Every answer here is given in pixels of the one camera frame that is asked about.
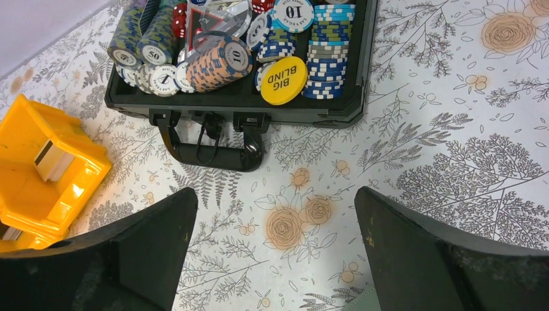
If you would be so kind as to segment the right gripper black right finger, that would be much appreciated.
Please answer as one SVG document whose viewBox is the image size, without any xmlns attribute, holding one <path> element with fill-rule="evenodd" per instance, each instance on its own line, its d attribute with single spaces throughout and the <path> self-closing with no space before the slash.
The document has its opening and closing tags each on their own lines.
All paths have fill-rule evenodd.
<svg viewBox="0 0 549 311">
<path fill-rule="evenodd" d="M 465 232 L 368 187 L 354 199 L 382 310 L 547 310 L 548 252 Z"/>
</svg>

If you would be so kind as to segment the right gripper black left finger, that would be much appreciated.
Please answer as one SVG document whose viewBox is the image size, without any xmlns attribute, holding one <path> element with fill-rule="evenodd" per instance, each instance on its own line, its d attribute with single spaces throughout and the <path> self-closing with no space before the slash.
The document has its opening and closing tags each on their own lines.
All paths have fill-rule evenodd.
<svg viewBox="0 0 549 311">
<path fill-rule="evenodd" d="M 171 310 L 197 216 L 191 188 L 42 250 L 1 255 L 2 310 Z"/>
</svg>

